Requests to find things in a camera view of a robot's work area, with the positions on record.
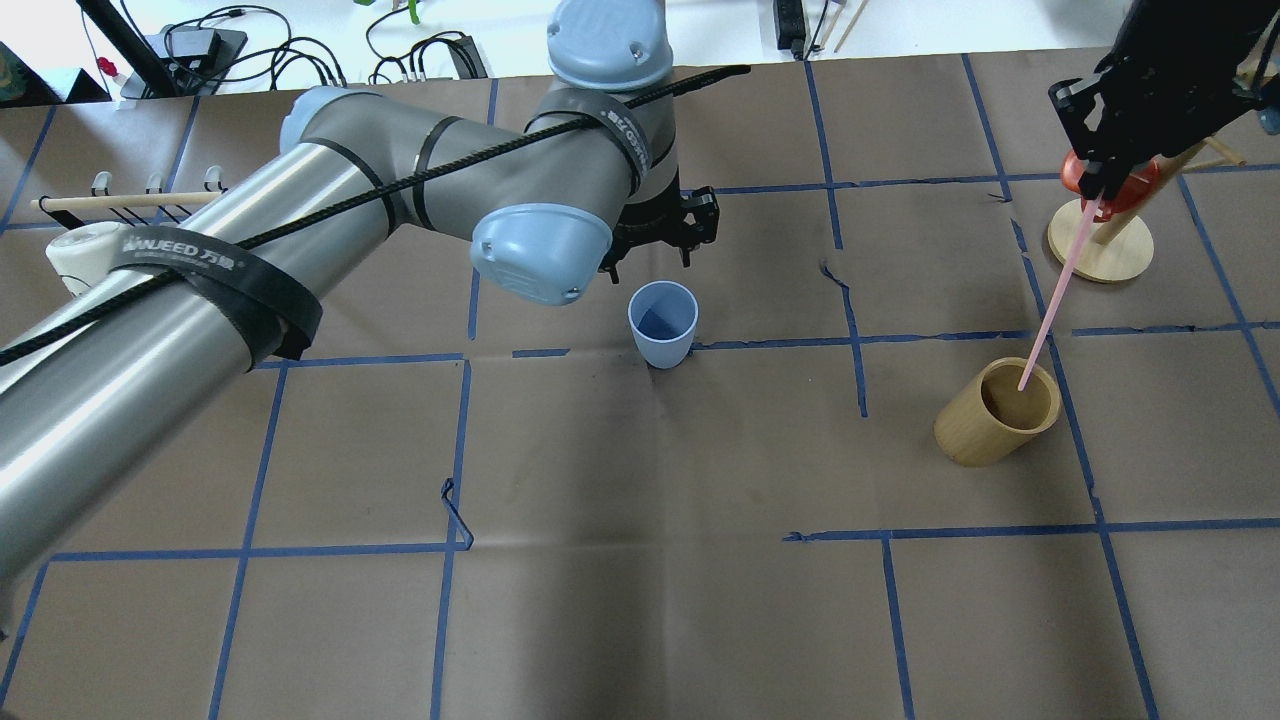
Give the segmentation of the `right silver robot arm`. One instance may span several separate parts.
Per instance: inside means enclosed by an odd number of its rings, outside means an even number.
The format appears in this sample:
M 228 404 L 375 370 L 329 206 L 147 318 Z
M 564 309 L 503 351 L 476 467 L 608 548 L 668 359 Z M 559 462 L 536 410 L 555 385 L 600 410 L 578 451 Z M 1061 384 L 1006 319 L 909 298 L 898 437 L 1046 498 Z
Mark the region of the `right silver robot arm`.
M 1257 111 L 1277 133 L 1277 3 L 1134 1 L 1091 74 L 1048 97 L 1070 143 L 1060 177 L 1125 211 L 1130 178 Z

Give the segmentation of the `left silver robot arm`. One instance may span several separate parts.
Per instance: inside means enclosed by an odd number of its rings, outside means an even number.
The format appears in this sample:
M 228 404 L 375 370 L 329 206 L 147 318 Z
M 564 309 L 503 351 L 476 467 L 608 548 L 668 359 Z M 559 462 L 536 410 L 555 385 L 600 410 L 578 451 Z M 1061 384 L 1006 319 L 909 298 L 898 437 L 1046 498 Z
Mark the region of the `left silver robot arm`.
M 104 278 L 3 348 L 3 635 L 15 592 L 220 392 L 314 343 L 323 299 L 403 225 L 468 242 L 479 275 L 564 306 L 630 249 L 687 256 L 716 197 L 678 188 L 662 1 L 562 1 L 553 79 L 520 133 L 369 90 L 300 95 L 279 154 L 174 225 L 115 225 Z

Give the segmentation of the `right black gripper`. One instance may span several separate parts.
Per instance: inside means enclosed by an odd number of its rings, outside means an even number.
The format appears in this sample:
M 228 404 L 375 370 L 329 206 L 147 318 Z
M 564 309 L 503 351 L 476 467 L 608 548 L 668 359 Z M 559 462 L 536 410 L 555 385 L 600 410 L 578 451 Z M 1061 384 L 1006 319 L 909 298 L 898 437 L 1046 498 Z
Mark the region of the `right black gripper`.
M 1085 165 L 1083 199 L 1115 199 L 1133 167 L 1262 109 L 1271 83 L 1240 70 L 1270 28 L 1268 1 L 1132 3 L 1094 70 L 1048 90 Z

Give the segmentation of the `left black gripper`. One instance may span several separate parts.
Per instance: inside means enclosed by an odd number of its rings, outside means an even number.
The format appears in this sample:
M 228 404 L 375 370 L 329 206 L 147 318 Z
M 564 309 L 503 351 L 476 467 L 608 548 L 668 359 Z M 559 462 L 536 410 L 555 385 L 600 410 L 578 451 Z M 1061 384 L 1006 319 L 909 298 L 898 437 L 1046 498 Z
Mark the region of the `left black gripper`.
M 716 242 L 719 209 L 716 190 L 710 186 L 682 193 L 677 184 L 671 184 L 653 199 L 626 205 L 612 231 L 600 272 L 618 284 L 618 264 L 631 250 L 649 243 L 677 249 L 682 266 L 689 268 L 694 251 Z

